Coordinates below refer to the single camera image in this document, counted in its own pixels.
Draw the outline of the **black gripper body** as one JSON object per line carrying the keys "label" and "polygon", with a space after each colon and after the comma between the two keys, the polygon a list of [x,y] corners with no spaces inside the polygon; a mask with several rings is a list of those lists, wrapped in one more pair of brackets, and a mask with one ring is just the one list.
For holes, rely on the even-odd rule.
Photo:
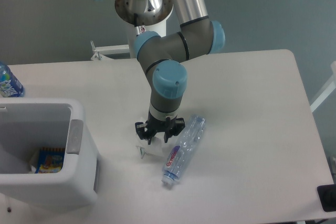
{"label": "black gripper body", "polygon": [[148,114],[148,119],[147,119],[147,123],[148,126],[151,127],[152,129],[154,129],[154,135],[158,132],[164,132],[164,124],[165,124],[165,120],[163,121],[156,119],[151,112],[149,112]]}

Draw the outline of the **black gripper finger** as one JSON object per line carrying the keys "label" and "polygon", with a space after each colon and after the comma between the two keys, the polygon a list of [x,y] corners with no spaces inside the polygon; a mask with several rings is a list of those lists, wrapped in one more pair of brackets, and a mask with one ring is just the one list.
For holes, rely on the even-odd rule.
{"label": "black gripper finger", "polygon": [[164,143],[167,143],[172,136],[178,136],[185,128],[183,118],[166,118],[164,124]]}
{"label": "black gripper finger", "polygon": [[151,144],[154,136],[154,129],[149,127],[147,122],[136,122],[135,131],[141,140],[146,140],[148,145]]}

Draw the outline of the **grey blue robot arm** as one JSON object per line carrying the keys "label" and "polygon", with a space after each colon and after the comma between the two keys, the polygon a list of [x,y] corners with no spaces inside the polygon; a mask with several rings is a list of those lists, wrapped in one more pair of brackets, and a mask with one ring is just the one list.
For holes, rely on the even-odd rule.
{"label": "grey blue robot arm", "polygon": [[130,52],[151,87],[148,119],[135,124],[136,134],[150,142],[163,133],[167,141],[185,127],[177,116],[187,86],[183,62],[221,50],[224,30],[209,19],[204,0],[115,0],[114,6],[135,32]]}

